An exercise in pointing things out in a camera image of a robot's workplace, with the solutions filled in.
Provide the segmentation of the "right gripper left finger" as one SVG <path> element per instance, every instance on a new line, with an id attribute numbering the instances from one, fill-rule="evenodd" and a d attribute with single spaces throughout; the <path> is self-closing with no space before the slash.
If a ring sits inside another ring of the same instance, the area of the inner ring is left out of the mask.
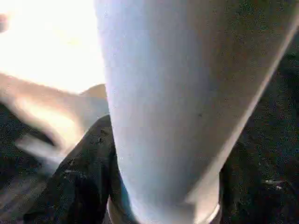
<path id="1" fill-rule="evenodd" d="M 132 223 L 120 177 L 110 116 L 96 121 L 67 155 L 23 216 L 25 224 Z"/>

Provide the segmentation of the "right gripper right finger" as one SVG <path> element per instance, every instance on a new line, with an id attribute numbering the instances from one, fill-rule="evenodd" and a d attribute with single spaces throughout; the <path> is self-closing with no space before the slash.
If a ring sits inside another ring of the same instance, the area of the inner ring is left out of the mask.
<path id="1" fill-rule="evenodd" d="M 222 224 L 297 224 L 299 191 L 266 159 L 237 142 L 221 169 Z"/>

